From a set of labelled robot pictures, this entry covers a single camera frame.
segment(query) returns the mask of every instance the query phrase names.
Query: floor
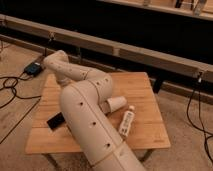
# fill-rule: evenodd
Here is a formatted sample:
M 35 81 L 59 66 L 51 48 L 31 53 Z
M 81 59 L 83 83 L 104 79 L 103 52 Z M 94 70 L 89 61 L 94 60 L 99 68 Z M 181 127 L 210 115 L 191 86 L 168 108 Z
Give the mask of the floor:
M 22 69 L 40 54 L 11 45 L 1 54 L 0 76 L 17 76 Z M 40 95 L 45 78 L 49 71 L 45 70 L 38 77 L 21 82 L 18 93 L 24 97 Z M 9 98 L 10 92 L 0 92 L 0 105 Z M 188 98 L 160 91 L 156 95 L 159 108 L 171 141 L 171 148 L 158 149 L 144 162 L 147 171 L 211 171 L 213 166 L 208 160 L 203 148 L 203 135 L 189 126 L 186 118 Z M 34 100 L 15 99 L 7 107 L 0 109 L 0 138 L 10 129 L 23 114 L 35 103 Z M 198 105 L 193 102 L 191 117 L 198 123 Z M 1 171 L 52 171 L 54 168 L 42 155 L 26 155 L 25 145 L 32 125 L 36 109 L 33 109 L 17 128 L 0 144 Z M 213 106 L 202 103 L 202 117 L 206 128 L 213 132 Z M 209 143 L 213 154 L 213 142 Z M 140 156 L 144 151 L 137 151 Z M 62 170 L 91 170 L 82 153 L 53 154 Z

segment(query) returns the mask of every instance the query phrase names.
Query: black wall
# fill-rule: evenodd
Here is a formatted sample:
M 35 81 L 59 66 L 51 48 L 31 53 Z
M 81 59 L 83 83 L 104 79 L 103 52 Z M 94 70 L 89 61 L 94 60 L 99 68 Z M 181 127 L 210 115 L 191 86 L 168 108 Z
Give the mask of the black wall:
M 0 2 L 10 16 L 213 64 L 213 21 L 94 0 Z

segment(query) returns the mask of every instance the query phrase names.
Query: white object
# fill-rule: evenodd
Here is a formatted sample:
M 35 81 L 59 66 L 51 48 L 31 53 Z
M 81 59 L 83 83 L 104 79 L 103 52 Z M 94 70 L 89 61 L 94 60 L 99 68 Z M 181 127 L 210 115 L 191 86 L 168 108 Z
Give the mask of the white object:
M 44 64 L 54 71 L 56 81 L 61 85 L 61 111 L 93 169 L 144 171 L 142 164 L 104 115 L 126 105 L 124 97 L 111 99 L 111 76 L 98 69 L 67 61 L 67 54 L 57 51 L 46 57 Z M 68 78 L 79 82 L 70 84 Z
M 135 117 L 135 114 L 133 113 L 134 110 L 135 110 L 134 106 L 129 107 L 129 110 L 127 110 L 124 113 L 122 122 L 119 126 L 118 132 L 125 137 L 128 137 L 128 135 L 129 135 L 129 131 L 131 129 L 131 124 Z

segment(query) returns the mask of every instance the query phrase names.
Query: power cord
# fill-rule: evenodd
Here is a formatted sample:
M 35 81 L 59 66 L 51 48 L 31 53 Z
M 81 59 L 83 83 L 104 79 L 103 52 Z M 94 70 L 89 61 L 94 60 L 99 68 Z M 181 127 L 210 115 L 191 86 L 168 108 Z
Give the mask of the power cord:
M 7 135 L 0 141 L 0 144 L 4 142 L 5 139 L 16 129 L 16 127 L 23 121 L 23 119 L 34 109 L 34 107 L 39 103 L 41 98 L 39 98 L 33 106 L 22 116 L 22 118 L 13 126 L 13 128 L 7 133 Z
M 210 153 L 210 150 L 209 150 L 209 144 L 208 144 L 208 141 L 213 138 L 213 133 L 207 131 L 205 129 L 205 126 L 204 126 L 204 123 L 203 123 L 203 120 L 202 120 L 202 117 L 201 117 L 201 94 L 200 94 L 200 86 L 201 86 L 201 82 L 202 82 L 202 73 L 198 76 L 198 80 L 196 82 L 196 85 L 192 91 L 192 94 L 190 96 L 190 99 L 189 99 L 189 103 L 187 105 L 187 110 L 186 110 L 186 113 L 187 113 L 187 118 L 188 118 L 188 121 L 189 123 L 197 130 L 203 132 L 203 135 L 204 135 L 204 149 L 205 149 L 205 152 L 206 152 L 206 155 L 208 156 L 209 160 L 211 161 L 211 163 L 213 164 L 213 157 Z M 190 115 L 189 115 L 189 108 L 190 108 L 190 104 L 192 102 L 192 99 L 194 97 L 194 94 L 196 92 L 198 88 L 198 112 L 199 112 L 199 121 L 201 123 L 201 128 L 199 126 L 197 126 L 196 124 L 194 124 L 190 118 Z
M 41 96 L 21 97 L 21 96 L 19 96 L 17 94 L 16 86 L 18 85 L 19 81 L 28 81 L 30 78 L 32 78 L 31 76 L 29 76 L 28 78 L 21 78 L 23 74 L 24 73 L 22 73 L 18 77 L 15 77 L 15 76 L 4 76 L 4 77 L 0 77 L 0 79 L 5 79 L 3 81 L 2 87 L 0 88 L 0 92 L 4 91 L 4 90 L 7 90 L 7 89 L 10 89 L 11 93 L 12 93 L 12 97 L 6 103 L 4 103 L 3 105 L 1 105 L 0 109 L 2 109 L 5 106 L 9 105 L 15 98 L 27 100 L 27 99 L 34 99 L 34 98 L 40 98 L 41 97 Z

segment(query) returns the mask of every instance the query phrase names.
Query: white bottle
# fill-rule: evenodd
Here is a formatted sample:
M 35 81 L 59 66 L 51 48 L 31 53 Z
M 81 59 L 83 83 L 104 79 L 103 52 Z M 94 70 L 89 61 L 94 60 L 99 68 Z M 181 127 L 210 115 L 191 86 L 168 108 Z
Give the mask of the white bottle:
M 124 113 L 123 120 L 119 126 L 118 132 L 125 137 L 128 137 L 129 135 L 131 124 L 135 117 L 135 113 L 133 113 L 134 110 L 134 106 L 129 106 L 129 109 Z

